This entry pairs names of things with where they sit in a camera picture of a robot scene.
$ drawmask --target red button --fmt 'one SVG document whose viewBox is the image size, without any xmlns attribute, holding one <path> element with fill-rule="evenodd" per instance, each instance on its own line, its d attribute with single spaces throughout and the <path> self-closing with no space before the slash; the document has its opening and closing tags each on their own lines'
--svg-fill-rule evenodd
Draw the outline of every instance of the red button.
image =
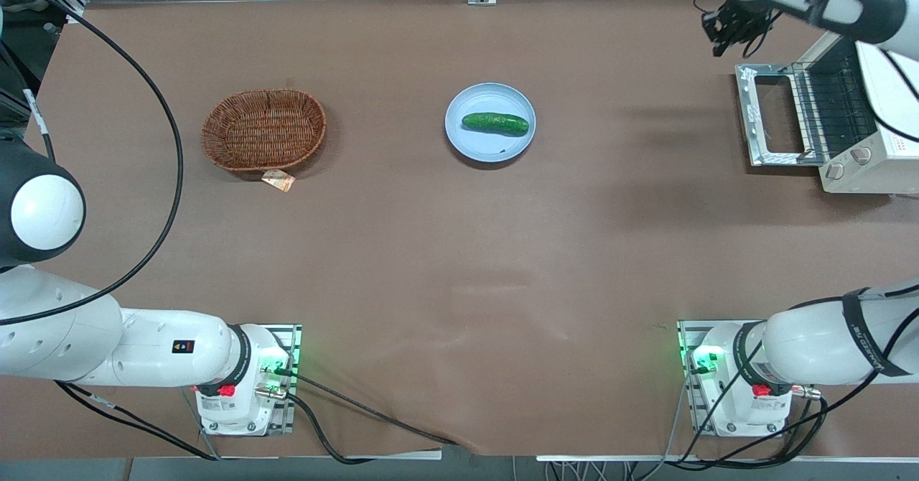
<svg viewBox="0 0 919 481">
<path fill-rule="evenodd" d="M 752 386 L 752 395 L 753 396 L 770 396 L 772 395 L 772 390 L 769 389 L 769 386 L 765 384 L 754 384 Z"/>
</svg>

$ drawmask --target cable connector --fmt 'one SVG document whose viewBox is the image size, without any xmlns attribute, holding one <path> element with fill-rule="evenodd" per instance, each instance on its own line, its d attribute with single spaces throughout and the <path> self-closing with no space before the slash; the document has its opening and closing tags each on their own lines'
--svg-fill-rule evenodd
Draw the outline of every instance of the cable connector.
<svg viewBox="0 0 919 481">
<path fill-rule="evenodd" d="M 820 400 L 824 394 L 819 389 L 810 386 L 791 386 L 791 395 L 807 398 L 808 400 Z"/>
<path fill-rule="evenodd" d="M 273 373 L 275 375 L 280 375 L 281 377 L 293 377 L 294 373 L 291 370 L 286 368 L 266 368 L 267 373 Z"/>
<path fill-rule="evenodd" d="M 276 400 L 284 400 L 286 398 L 286 389 L 279 386 L 268 386 L 267 384 L 259 384 L 256 386 L 256 395 L 265 396 L 267 398 L 273 398 Z"/>
</svg>

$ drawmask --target toaster oven knob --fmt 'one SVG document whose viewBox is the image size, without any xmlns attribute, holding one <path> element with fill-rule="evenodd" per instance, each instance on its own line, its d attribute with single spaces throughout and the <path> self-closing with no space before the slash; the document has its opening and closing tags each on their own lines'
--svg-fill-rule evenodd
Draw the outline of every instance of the toaster oven knob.
<svg viewBox="0 0 919 481">
<path fill-rule="evenodd" d="M 871 150 L 867 147 L 857 147 L 849 153 L 852 154 L 852 159 L 860 166 L 863 166 L 871 159 Z"/>
<path fill-rule="evenodd" d="M 827 179 L 840 179 L 843 174 L 846 174 L 846 167 L 843 167 L 843 164 L 830 164 L 830 167 L 826 168 Z"/>
</svg>

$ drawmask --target floor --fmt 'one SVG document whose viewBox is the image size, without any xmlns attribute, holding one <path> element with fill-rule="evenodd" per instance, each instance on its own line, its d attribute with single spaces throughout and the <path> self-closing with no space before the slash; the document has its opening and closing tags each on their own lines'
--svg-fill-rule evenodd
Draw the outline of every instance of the floor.
<svg viewBox="0 0 919 481">
<path fill-rule="evenodd" d="M 639 475 L 647 472 L 650 464 L 640 464 Z M 557 467 L 559 479 L 574 480 L 571 468 Z M 607 464 L 606 478 L 610 481 L 622 477 L 622 464 Z M 206 462 L 197 458 L 137 458 L 106 460 L 48 460 L 26 462 L 0 462 L 0 479 L 3 481 L 296 481 L 309 479 L 322 481 L 554 481 L 551 470 L 532 456 L 474 456 L 460 448 L 447 447 L 441 461 L 378 460 L 370 464 L 345 467 L 325 458 L 283 458 L 274 460 L 240 460 Z M 919 479 L 919 464 L 892 464 L 891 462 L 791 462 L 783 467 L 740 472 L 712 469 L 706 472 L 683 472 L 664 467 L 653 481 L 900 481 Z M 582 481 L 598 481 L 597 473 Z"/>
</svg>

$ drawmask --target cucumber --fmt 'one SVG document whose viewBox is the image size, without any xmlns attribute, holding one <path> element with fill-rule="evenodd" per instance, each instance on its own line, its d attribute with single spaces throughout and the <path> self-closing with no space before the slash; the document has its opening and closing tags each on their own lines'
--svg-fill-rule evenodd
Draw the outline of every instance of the cucumber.
<svg viewBox="0 0 919 481">
<path fill-rule="evenodd" d="M 502 113 L 470 113 L 462 118 L 462 125 L 473 131 L 499 132 L 511 136 L 523 136 L 529 131 L 529 122 L 517 115 Z"/>
</svg>

